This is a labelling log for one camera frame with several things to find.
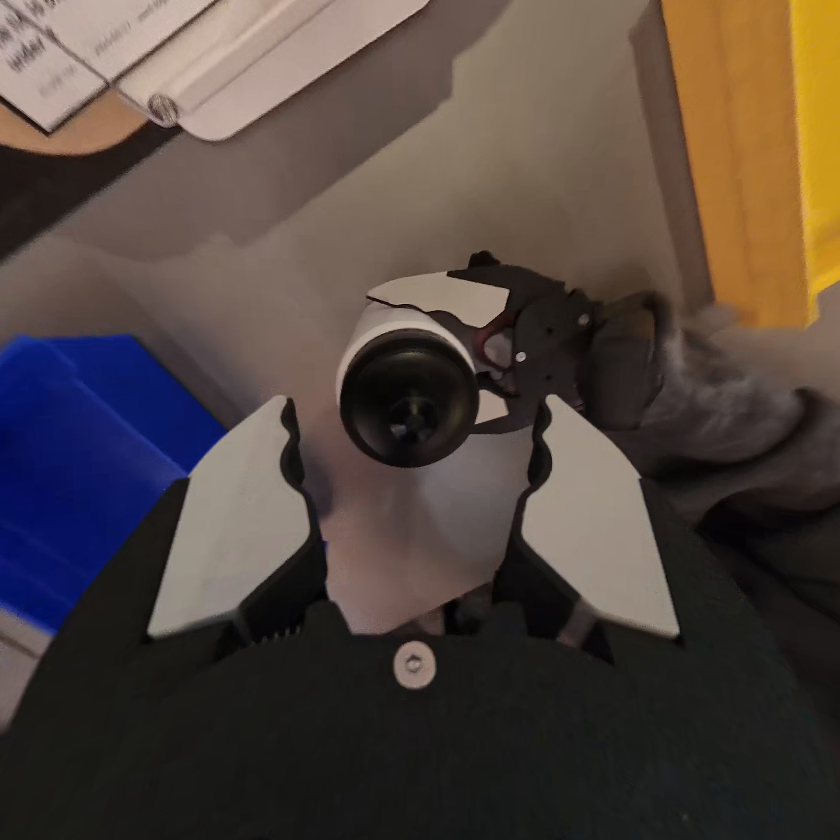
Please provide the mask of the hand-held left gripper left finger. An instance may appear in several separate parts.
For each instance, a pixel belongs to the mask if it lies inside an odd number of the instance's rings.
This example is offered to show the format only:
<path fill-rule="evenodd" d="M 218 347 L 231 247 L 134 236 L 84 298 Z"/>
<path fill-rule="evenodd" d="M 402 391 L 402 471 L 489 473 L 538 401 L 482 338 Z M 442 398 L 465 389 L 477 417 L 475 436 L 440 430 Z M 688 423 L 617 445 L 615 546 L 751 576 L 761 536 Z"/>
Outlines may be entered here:
<path fill-rule="evenodd" d="M 193 469 L 148 624 L 152 639 L 232 623 L 286 634 L 326 596 L 327 560 L 303 488 L 296 408 L 272 397 Z"/>

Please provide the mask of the blue plastic bin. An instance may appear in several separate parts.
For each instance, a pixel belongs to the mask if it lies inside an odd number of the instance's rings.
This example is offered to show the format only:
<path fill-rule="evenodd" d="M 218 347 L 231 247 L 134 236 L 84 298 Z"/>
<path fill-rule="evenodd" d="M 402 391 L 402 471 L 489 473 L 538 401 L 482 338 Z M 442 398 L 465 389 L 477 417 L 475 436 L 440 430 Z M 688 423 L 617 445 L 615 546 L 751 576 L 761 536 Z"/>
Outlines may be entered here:
<path fill-rule="evenodd" d="M 2 608 L 56 633 L 167 488 L 226 432 L 130 335 L 5 343 Z"/>

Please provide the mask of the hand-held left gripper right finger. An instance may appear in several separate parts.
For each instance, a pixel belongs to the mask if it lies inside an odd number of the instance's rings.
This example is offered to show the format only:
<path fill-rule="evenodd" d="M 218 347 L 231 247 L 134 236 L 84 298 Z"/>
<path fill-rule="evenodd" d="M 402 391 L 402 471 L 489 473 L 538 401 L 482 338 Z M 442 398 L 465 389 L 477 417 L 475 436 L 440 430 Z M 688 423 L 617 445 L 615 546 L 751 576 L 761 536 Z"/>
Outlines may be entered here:
<path fill-rule="evenodd" d="M 554 394 L 539 406 L 532 443 L 496 602 L 520 606 L 529 636 L 573 647 L 600 623 L 676 640 L 676 609 L 631 462 Z"/>

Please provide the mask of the yellow plastic bin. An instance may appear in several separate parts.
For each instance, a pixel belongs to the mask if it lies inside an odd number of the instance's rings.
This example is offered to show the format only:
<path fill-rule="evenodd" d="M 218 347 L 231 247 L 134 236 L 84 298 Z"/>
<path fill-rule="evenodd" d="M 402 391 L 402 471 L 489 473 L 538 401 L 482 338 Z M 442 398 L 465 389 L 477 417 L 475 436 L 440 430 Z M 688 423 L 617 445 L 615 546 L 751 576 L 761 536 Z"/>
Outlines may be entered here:
<path fill-rule="evenodd" d="M 660 7 L 715 299 L 808 327 L 839 278 L 839 2 Z"/>

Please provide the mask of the printed instruction sheet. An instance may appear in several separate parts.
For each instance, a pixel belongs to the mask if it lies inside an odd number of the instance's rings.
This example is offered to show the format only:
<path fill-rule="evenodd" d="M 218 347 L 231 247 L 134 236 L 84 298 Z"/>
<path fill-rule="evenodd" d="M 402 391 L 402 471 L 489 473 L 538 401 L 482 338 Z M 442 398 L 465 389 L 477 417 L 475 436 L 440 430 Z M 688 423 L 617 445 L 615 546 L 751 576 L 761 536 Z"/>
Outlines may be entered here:
<path fill-rule="evenodd" d="M 2 1 L 2 104 L 51 134 L 211 4 Z"/>

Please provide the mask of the black bottle lid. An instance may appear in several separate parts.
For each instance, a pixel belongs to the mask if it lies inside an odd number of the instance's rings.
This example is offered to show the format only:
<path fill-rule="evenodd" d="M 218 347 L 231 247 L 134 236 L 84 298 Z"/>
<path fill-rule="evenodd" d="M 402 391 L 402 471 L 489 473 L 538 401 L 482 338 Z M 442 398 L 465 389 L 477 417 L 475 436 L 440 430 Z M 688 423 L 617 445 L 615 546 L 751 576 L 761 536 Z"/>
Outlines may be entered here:
<path fill-rule="evenodd" d="M 445 339 L 400 329 L 353 353 L 339 377 L 339 415 L 351 442 L 380 464 L 412 469 L 452 455 L 477 419 L 471 363 Z"/>

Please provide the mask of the instruction sheet on stand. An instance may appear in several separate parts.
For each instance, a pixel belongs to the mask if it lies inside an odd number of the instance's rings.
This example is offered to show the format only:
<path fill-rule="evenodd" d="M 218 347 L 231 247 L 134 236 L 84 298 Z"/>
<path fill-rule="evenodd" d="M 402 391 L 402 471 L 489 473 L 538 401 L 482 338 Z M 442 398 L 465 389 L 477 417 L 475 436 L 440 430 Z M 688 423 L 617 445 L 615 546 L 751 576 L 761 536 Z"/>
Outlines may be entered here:
<path fill-rule="evenodd" d="M 217 1 L 44 134 L 1 105 L 3 147 L 54 156 L 111 149 L 147 123 L 218 142 L 260 119 L 427 1 Z"/>

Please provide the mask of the white plastic bottle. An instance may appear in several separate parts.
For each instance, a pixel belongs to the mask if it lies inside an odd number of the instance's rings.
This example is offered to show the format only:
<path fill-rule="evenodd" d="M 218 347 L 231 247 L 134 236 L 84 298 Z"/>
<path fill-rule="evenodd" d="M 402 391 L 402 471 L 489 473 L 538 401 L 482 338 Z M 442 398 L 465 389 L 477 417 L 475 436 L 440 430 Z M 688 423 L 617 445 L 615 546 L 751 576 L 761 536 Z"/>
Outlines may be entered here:
<path fill-rule="evenodd" d="M 471 352 L 445 325 L 414 308 L 393 308 L 380 302 L 371 302 L 360 315 L 338 365 L 335 376 L 337 405 L 340 404 L 344 380 L 356 356 L 374 340 L 405 330 L 430 333 L 437 340 L 447 343 L 465 360 L 471 373 L 476 374 Z"/>

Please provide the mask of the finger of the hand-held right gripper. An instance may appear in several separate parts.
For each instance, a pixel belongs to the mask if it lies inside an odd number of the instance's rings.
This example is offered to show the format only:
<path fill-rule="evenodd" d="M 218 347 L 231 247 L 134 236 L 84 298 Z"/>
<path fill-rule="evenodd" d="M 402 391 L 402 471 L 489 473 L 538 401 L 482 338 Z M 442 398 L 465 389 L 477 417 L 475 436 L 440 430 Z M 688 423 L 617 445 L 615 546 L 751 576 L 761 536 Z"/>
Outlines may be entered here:
<path fill-rule="evenodd" d="M 478 329 L 506 310 L 510 294 L 505 287 L 435 272 L 389 280 L 368 290 L 366 297 L 393 308 L 414 308 L 426 314 L 444 312 Z"/>
<path fill-rule="evenodd" d="M 520 394 L 478 390 L 476 420 L 470 435 L 503 435 L 526 427 L 526 406 Z"/>

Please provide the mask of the person's right forearm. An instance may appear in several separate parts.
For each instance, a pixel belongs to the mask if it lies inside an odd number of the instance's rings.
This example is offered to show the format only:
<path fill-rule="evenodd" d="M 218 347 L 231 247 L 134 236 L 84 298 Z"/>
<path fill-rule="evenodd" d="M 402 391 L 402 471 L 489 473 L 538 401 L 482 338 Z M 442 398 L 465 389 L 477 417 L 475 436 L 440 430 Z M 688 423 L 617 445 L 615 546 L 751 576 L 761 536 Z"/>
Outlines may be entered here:
<path fill-rule="evenodd" d="M 838 507 L 838 403 L 786 388 L 657 311 L 660 385 L 639 431 L 645 467 L 698 524 L 732 504 L 757 519 Z"/>

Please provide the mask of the person's leg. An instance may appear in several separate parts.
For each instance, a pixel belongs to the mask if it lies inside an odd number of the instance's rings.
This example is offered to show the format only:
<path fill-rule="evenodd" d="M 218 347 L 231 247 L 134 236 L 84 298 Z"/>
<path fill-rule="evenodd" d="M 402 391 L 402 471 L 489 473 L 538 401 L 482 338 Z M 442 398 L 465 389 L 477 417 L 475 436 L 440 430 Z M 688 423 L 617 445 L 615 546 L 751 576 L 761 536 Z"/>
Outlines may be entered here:
<path fill-rule="evenodd" d="M 684 505 L 815 705 L 838 718 L 838 482 L 748 487 L 714 479 L 686 493 Z"/>

